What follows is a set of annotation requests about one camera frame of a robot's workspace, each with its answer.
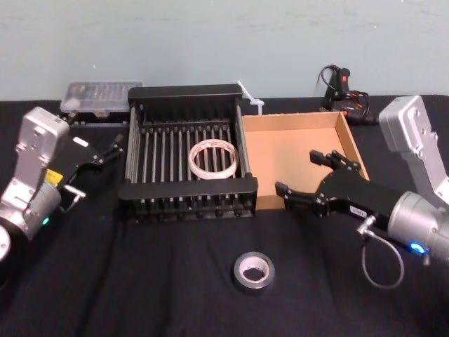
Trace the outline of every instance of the table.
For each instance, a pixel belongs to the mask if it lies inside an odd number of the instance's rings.
[[[374,96],[380,112],[393,96]],[[449,167],[449,97],[423,96]],[[21,117],[34,106],[0,103],[0,189],[11,179]],[[265,100],[264,113],[311,112],[318,98]],[[244,106],[244,113],[256,107]],[[77,128],[99,148],[123,127]],[[406,163],[389,153],[378,126],[351,131],[370,179],[414,191]],[[401,249],[406,266],[393,291],[373,288],[361,269],[358,221],[299,211],[254,218],[131,225],[121,223],[116,193],[124,160],[77,187],[88,192],[67,215],[54,214],[35,237],[21,272],[0,293],[0,336],[443,336],[449,332],[449,269]],[[232,283],[247,251],[276,266],[269,293],[251,297]],[[373,242],[368,268],[381,282],[397,277],[391,251]]]

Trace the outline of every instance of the wall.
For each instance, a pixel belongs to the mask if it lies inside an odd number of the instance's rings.
[[[0,0],[0,100],[88,79],[321,95],[328,63],[370,94],[446,94],[448,37],[445,0]]]

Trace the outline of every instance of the cardboard box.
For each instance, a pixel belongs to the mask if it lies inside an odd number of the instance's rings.
[[[251,173],[257,177],[256,209],[282,209],[274,183],[281,181],[301,192],[315,192],[330,168],[310,162],[310,150],[324,154],[337,150],[361,165],[356,143],[341,112],[244,116],[246,147]]]

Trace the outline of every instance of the clear plastic box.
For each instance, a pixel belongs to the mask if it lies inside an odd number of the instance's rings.
[[[111,112],[129,111],[128,91],[143,86],[142,81],[90,81],[69,84],[62,112],[91,112],[108,117]]]

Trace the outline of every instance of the gray duct tape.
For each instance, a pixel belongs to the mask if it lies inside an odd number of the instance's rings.
[[[245,272],[252,269],[258,270],[261,278],[253,280],[245,276]],[[234,279],[240,290],[252,295],[259,295],[273,283],[273,262],[266,255],[255,251],[245,253],[234,264]]]

